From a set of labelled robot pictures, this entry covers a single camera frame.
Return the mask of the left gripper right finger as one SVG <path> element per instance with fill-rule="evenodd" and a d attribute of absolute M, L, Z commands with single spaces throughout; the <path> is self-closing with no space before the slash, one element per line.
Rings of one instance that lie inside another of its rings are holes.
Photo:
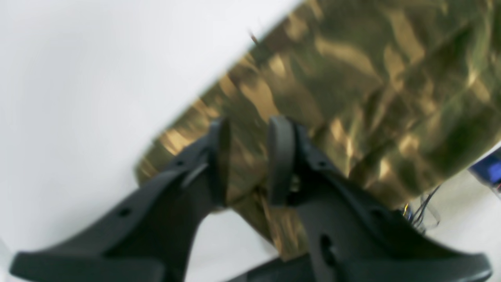
<path fill-rule="evenodd" d="M 445 247 L 417 232 L 344 177 L 303 126 L 273 116 L 268 203 L 295 210 L 317 282 L 484 282 L 486 255 Z"/>

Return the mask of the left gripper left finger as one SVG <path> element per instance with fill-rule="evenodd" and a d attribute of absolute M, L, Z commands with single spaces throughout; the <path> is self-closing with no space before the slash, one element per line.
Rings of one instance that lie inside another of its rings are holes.
<path fill-rule="evenodd" d="M 229 121 L 216 119 L 81 233 L 17 253 L 10 274 L 32 282 L 182 282 L 200 223 L 227 207 L 229 149 Z"/>

